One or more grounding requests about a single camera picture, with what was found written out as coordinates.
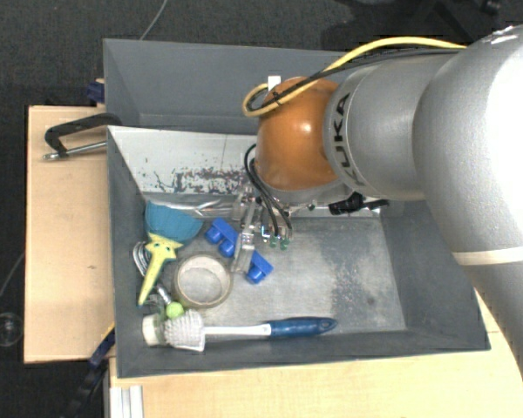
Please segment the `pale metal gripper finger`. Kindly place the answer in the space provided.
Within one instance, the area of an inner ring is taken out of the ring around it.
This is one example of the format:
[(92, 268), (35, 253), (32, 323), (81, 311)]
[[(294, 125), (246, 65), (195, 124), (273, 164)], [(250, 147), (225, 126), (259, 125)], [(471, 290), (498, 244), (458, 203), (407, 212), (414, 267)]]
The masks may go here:
[(232, 207), (232, 220), (239, 222), (252, 222), (256, 209), (256, 196), (254, 192), (242, 192), (236, 196)]
[(255, 235), (249, 230), (239, 233), (234, 248), (234, 258), (231, 263), (232, 273), (247, 273), (255, 251)]

